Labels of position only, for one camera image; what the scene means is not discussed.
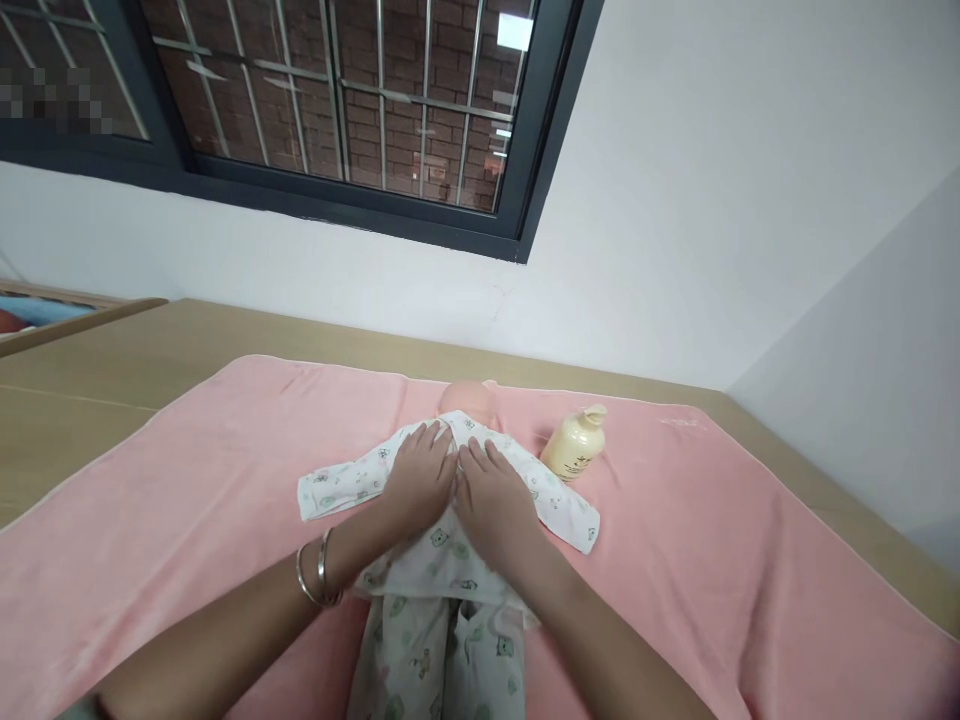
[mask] printed baby garment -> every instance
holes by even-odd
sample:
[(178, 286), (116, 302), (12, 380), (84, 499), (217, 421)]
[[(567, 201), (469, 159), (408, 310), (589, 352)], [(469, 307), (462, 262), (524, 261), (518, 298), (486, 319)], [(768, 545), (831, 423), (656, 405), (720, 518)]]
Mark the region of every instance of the printed baby garment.
[[(451, 451), (471, 437), (481, 445), (492, 440), (523, 478), (543, 524), (580, 552), (590, 552), (600, 515), (589, 503), (513, 438), (459, 411), (440, 420), (453, 430)], [(303, 520), (383, 492), (400, 444), (417, 427), (401, 428), (356, 462), (301, 478), (297, 498)], [(523, 631), (531, 616), (476, 555), (452, 507), (422, 537), (366, 568), (356, 588), (371, 596), (371, 606), (348, 720), (523, 720)]]
[[(600, 529), (600, 514), (586, 500), (510, 436), (494, 432), (459, 411), (445, 413), (439, 419), (438, 433), (443, 431), (442, 425), (453, 430), (455, 446), (451, 450), (471, 437), (481, 446), (492, 440), (526, 483), (540, 521), (583, 554), (590, 552)], [(297, 487), (300, 517), (304, 521), (323, 517), (382, 493), (400, 443), (419, 426), (401, 428), (356, 462), (321, 468), (302, 477)], [(449, 597), (495, 606), (506, 603), (526, 611), (506, 582), (474, 553), (452, 507), (423, 537), (370, 565), (358, 578), (357, 589), (372, 596)]]

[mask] bracelet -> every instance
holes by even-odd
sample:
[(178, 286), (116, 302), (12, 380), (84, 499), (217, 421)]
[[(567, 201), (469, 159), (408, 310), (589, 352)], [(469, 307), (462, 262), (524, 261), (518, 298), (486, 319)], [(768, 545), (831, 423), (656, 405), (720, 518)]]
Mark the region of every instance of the bracelet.
[(323, 603), (317, 600), (313, 596), (313, 593), (310, 592), (309, 588), (307, 588), (307, 583), (303, 579), (303, 568), (300, 567), (300, 558), (303, 555), (303, 549), (309, 544), (310, 543), (304, 543), (303, 545), (300, 546), (300, 549), (297, 550), (297, 580), (300, 581), (300, 589), (303, 590), (304, 595), (310, 598), (310, 602), (312, 602), (314, 605), (323, 607)]
[(323, 607), (336, 607), (343, 599), (343, 590), (340, 590), (334, 597), (327, 597), (327, 575), (325, 565), (327, 564), (327, 541), (330, 539), (330, 528), (323, 534), (323, 540), (320, 541), (320, 559), (317, 560), (317, 577), (320, 578), (321, 597), (323, 598)]

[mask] brick wall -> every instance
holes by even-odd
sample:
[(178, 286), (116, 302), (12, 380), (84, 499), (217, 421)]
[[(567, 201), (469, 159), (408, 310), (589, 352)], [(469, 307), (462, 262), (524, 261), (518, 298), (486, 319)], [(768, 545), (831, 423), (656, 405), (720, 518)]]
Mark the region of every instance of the brick wall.
[[(186, 5), (200, 46), (238, 54), (226, 0), (186, 0)], [(155, 36), (188, 41), (175, 0), (142, 0), (142, 6)], [(284, 63), (275, 0), (234, 0), (234, 6), (245, 54)], [(327, 73), (325, 37), (317, 0), (283, 0), (283, 9), (291, 64), (314, 73)], [(512, 111), (509, 105), (494, 100), (494, 93), (513, 94), (520, 60), (519, 51), (497, 45), (499, 13), (526, 16), (528, 9), (529, 0), (489, 0), (485, 3), (474, 82), (474, 107), (504, 113)], [(375, 0), (335, 0), (335, 11), (343, 77), (376, 87)], [(60, 0), (58, 12), (84, 11), (79, 0)], [(429, 76), (424, 88), (426, 0), (383, 0), (384, 87), (411, 96), (426, 95), (467, 105), (476, 21), (476, 0), (434, 0)], [(60, 57), (45, 23), (25, 18), (18, 18), (16, 22), (25, 25), (28, 47), (36, 45), (37, 53), (42, 56), (37, 58), (38, 64), (53, 63)], [(98, 58), (94, 52), (96, 48), (90, 47), (89, 41), (97, 43), (96, 36), (70, 28), (64, 32), (87, 36), (86, 43), (74, 41), (78, 47), (78, 62), (82, 55), (84, 62), (94, 68), (94, 77), (103, 84), (105, 105), (111, 108), (116, 118), (115, 132), (135, 136), (132, 116), (119, 86), (115, 81), (111, 84), (112, 72), (105, 65), (102, 50)], [(10, 44), (3, 44), (2, 57), (10, 54)], [(195, 58), (190, 53), (168, 48), (160, 48), (159, 53), (194, 148), (208, 154), (224, 155), (201, 75), (188, 65)], [(263, 164), (263, 150), (241, 65), (224, 57), (203, 57), (201, 62), (208, 71), (207, 83), (230, 156)], [(248, 72), (269, 164), (304, 172), (302, 155), (306, 154), (311, 174), (338, 178), (337, 139), (328, 84), (300, 77), (293, 79), (304, 139), (301, 150), (289, 77), (252, 67)], [(384, 110), (387, 189), (416, 196), (419, 193), (423, 106), (391, 99), (385, 101)], [(344, 112), (351, 181), (380, 188), (379, 97), (373, 93), (346, 90)], [(454, 110), (428, 108), (426, 119), (424, 196), (454, 203), (466, 115)], [(506, 149), (504, 138), (497, 136), (495, 130), (495, 123), (488, 119), (470, 118), (463, 169), (462, 205), (465, 207), (484, 211), (494, 208), (497, 176), (502, 172), (504, 158), (493, 153)]]

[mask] white wall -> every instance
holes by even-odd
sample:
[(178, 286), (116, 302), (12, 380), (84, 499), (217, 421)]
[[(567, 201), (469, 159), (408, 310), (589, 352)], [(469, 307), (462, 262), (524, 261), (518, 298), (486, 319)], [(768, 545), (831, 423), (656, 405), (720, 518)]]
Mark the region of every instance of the white wall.
[(723, 389), (960, 163), (957, 47), (953, 0), (607, 0), (527, 267), (8, 165), (0, 251)]
[(960, 170), (731, 395), (960, 574)]

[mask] metal bar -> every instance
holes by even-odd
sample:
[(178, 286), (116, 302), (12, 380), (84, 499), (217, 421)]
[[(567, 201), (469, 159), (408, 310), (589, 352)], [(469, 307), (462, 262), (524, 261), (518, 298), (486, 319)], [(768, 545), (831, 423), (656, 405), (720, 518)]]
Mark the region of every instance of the metal bar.
[[(100, 22), (97, 20), (97, 15), (93, 11), (93, 5), (90, 4), (90, 0), (83, 0), (83, 7), (86, 9), (87, 15), (90, 16), (90, 19), (93, 20), (94, 25), (101, 27)], [(100, 47), (103, 48), (103, 53), (107, 56), (107, 61), (110, 63), (110, 68), (113, 70), (113, 76), (117, 79), (117, 84), (120, 86), (120, 92), (123, 93), (123, 97), (127, 101), (127, 107), (130, 109), (130, 114), (133, 115), (133, 121), (137, 125), (137, 130), (140, 131), (140, 136), (144, 140), (149, 140), (150, 133), (147, 132), (147, 126), (143, 122), (143, 118), (140, 116), (140, 111), (137, 109), (137, 104), (133, 101), (133, 96), (130, 94), (130, 88), (127, 87), (127, 81), (124, 80), (123, 74), (120, 72), (120, 66), (117, 65), (117, 59), (113, 56), (113, 51), (110, 49), (110, 43), (107, 42), (106, 35), (104, 32), (98, 32), (97, 37), (100, 38)]]
[[(530, 9), (527, 10), (527, 19), (533, 19), (533, 6), (537, 4), (537, 0), (530, 0)], [(517, 61), (517, 79), (513, 83), (513, 101), (510, 103), (510, 114), (515, 115), (517, 111), (517, 103), (520, 101), (520, 78), (523, 77), (523, 61), (527, 59), (526, 51), (521, 51), (520, 60)], [(503, 151), (507, 152), (507, 148), (510, 146), (510, 139), (503, 139)], [(497, 205), (500, 200), (500, 183), (503, 182), (503, 173), (507, 169), (507, 158), (502, 158), (500, 160), (500, 172), (497, 173), (497, 185), (493, 189), (493, 210), (496, 211)]]
[(387, 113), (383, 96), (383, 0), (377, 0), (377, 89), (380, 100), (380, 188), (387, 189)]
[[(430, 31), (433, 29), (433, 0), (427, 0), (427, 32), (423, 46), (423, 97), (430, 92)], [(423, 171), (427, 154), (427, 106), (420, 107), (420, 197), (423, 197)]]
[[(177, 7), (180, 9), (180, 18), (183, 20), (183, 28), (187, 31), (187, 40), (191, 45), (197, 44), (197, 38), (193, 34), (193, 25), (190, 24), (190, 16), (187, 14), (187, 5), (184, 0), (177, 0)], [(193, 59), (200, 67), (203, 67), (203, 60), (197, 53), (193, 54)], [(210, 106), (210, 113), (213, 115), (213, 127), (217, 131), (217, 140), (220, 142), (220, 150), (224, 157), (230, 157), (230, 148), (227, 147), (227, 138), (223, 134), (223, 125), (220, 124), (220, 113), (217, 112), (217, 105), (213, 101), (213, 92), (210, 90), (210, 80), (205, 76), (200, 76), (200, 83), (203, 85), (203, 94), (207, 98), (207, 105)]]
[(76, 18), (70, 18), (64, 15), (56, 15), (50, 12), (31, 10), (30, 8), (20, 7), (19, 5), (7, 5), (6, 3), (0, 3), (0, 12), (3, 11), (8, 12), (11, 15), (23, 15), (24, 17), (36, 18), (37, 20), (55, 22), (58, 25), (70, 25), (72, 27), (83, 28), (84, 30), (93, 30), (94, 32), (98, 33), (103, 32), (103, 26), (98, 24), (96, 21), (88, 22), (86, 20), (77, 20)]
[[(473, 105), (473, 84), (477, 79), (477, 55), (480, 48), (480, 23), (483, 21), (483, 0), (477, 2), (477, 26), (473, 31), (473, 57), (470, 58), (470, 89), (467, 90), (467, 105)], [(463, 192), (463, 166), (467, 162), (467, 136), (470, 133), (470, 116), (463, 118), (463, 143), (460, 145), (460, 174), (457, 178), (457, 205)]]
[(30, 52), (27, 50), (27, 46), (23, 44), (23, 40), (20, 39), (20, 33), (17, 32), (17, 28), (14, 27), (12, 22), (10, 22), (10, 18), (5, 10), (5, 8), (0, 9), (0, 18), (3, 18), (3, 24), (7, 26), (7, 32), (9, 32), (10, 37), (13, 38), (13, 42), (17, 46), (17, 50), (20, 51), (20, 55), (23, 56), (23, 61), (27, 64), (27, 67), (29, 67), (31, 70), (36, 70), (36, 63), (33, 62), (33, 58), (30, 57)]
[(343, 87), (345, 87), (347, 90), (357, 90), (359, 92), (370, 93), (371, 95), (379, 94), (398, 102), (408, 102), (412, 105), (426, 105), (428, 107), (440, 108), (441, 110), (452, 110), (453, 112), (465, 113), (467, 115), (473, 115), (476, 117), (485, 117), (489, 118), (490, 120), (513, 122), (513, 115), (510, 115), (509, 113), (467, 107), (466, 105), (448, 103), (444, 100), (426, 98), (421, 95), (405, 95), (403, 93), (394, 92), (393, 90), (381, 90), (380, 88), (375, 88), (372, 85), (364, 85), (363, 83), (354, 82), (353, 80), (340, 80), (340, 84), (343, 85)]
[[(290, 59), (290, 43), (287, 41), (287, 21), (283, 17), (283, 0), (276, 0), (277, 20), (280, 22), (280, 40), (283, 43), (283, 61), (287, 65), (292, 65)], [(297, 123), (297, 139), (300, 141), (300, 160), (303, 162), (303, 172), (305, 175), (310, 173), (310, 164), (307, 162), (307, 145), (303, 141), (303, 123), (300, 121), (300, 102), (297, 100), (296, 83), (293, 81), (293, 74), (287, 73), (287, 80), (290, 82), (290, 98), (293, 101), (293, 119)]]
[(320, 27), (323, 30), (324, 61), (327, 70), (327, 92), (330, 94), (330, 119), (333, 121), (334, 150), (337, 153), (337, 175), (343, 180), (343, 148), (340, 147), (340, 123), (337, 122), (336, 88), (333, 82), (333, 51), (330, 48), (330, 23), (327, 22), (327, 0), (320, 0)]
[[(334, 42), (336, 42), (337, 29), (336, 29), (336, 15), (334, 14), (334, 7), (330, 7), (330, 27), (331, 32), (333, 33)], [(293, 75), (294, 77), (303, 78), (304, 80), (315, 80), (317, 82), (328, 82), (329, 77), (324, 73), (316, 73), (310, 70), (301, 70), (300, 68), (295, 68), (290, 65), (284, 65), (283, 63), (270, 62), (268, 60), (259, 60), (256, 58), (241, 57), (240, 55), (235, 55), (234, 53), (225, 52), (223, 50), (211, 50), (210, 48), (205, 48), (200, 45), (191, 45), (190, 43), (180, 42), (179, 40), (168, 40), (166, 38), (154, 37), (153, 42), (158, 47), (170, 48), (171, 50), (179, 50), (181, 52), (194, 53), (196, 55), (202, 55), (203, 57), (210, 58), (221, 58), (224, 60), (229, 60), (234, 63), (239, 63), (241, 65), (249, 65), (250, 67), (260, 68), (261, 70), (270, 70), (271, 72), (283, 73), (285, 75)], [(513, 115), (510, 113), (497, 112), (496, 110), (484, 110), (482, 108), (472, 108), (467, 107), (466, 105), (458, 105), (457, 103), (446, 102), (445, 100), (435, 100), (433, 98), (424, 97), (422, 95), (406, 95), (404, 93), (394, 92), (393, 90), (383, 89), (381, 90), (378, 87), (373, 85), (365, 85), (364, 83), (354, 82), (353, 80), (344, 80), (340, 79), (340, 82), (336, 81), (336, 78), (340, 75), (340, 63), (337, 53), (333, 53), (333, 65), (334, 65), (334, 84), (338, 89), (338, 93), (342, 95), (341, 88), (347, 90), (356, 90), (358, 92), (370, 93), (371, 95), (383, 95), (384, 97), (395, 100), (397, 102), (407, 102), (412, 105), (426, 105), (428, 107), (440, 108), (441, 110), (451, 110), (453, 112), (465, 113), (467, 115), (473, 115), (475, 117), (484, 117), (489, 120), (500, 120), (502, 122), (513, 122)], [(344, 118), (341, 113), (340, 118), (341, 126), (345, 126)]]
[[(247, 54), (243, 51), (243, 40), (240, 37), (240, 26), (237, 24), (237, 11), (233, 6), (233, 0), (227, 0), (227, 12), (230, 13), (230, 25), (233, 27), (233, 39), (237, 44), (237, 52), (240, 57), (246, 58)], [(250, 82), (250, 70), (246, 63), (240, 64), (243, 71), (243, 81), (247, 86), (247, 97), (250, 98), (250, 109), (253, 111), (253, 124), (257, 128), (257, 139), (260, 140), (260, 152), (263, 155), (263, 164), (270, 167), (270, 158), (267, 157), (267, 143), (263, 139), (263, 128), (260, 126), (260, 111), (257, 109), (257, 98), (253, 94), (253, 83)]]
[(337, 116), (340, 119), (340, 143), (343, 145), (343, 178), (350, 182), (350, 142), (347, 132), (347, 116), (343, 104), (343, 75), (340, 73), (340, 41), (337, 38), (337, 5), (330, 3), (330, 47), (333, 54), (333, 68), (327, 68), (337, 79)]
[[(45, 0), (37, 0), (37, 5), (40, 6), (40, 11), (44, 15), (50, 14)], [(57, 24), (52, 20), (47, 20), (47, 27), (50, 28), (50, 33), (53, 35), (53, 39), (57, 41), (57, 45), (60, 46), (60, 53), (63, 55), (63, 59), (67, 61), (67, 67), (69, 67), (71, 70), (75, 69), (77, 67), (77, 63), (73, 59), (73, 53), (70, 52), (70, 48), (67, 47), (67, 43), (64, 42), (63, 35), (60, 34), (60, 28), (58, 28)]]

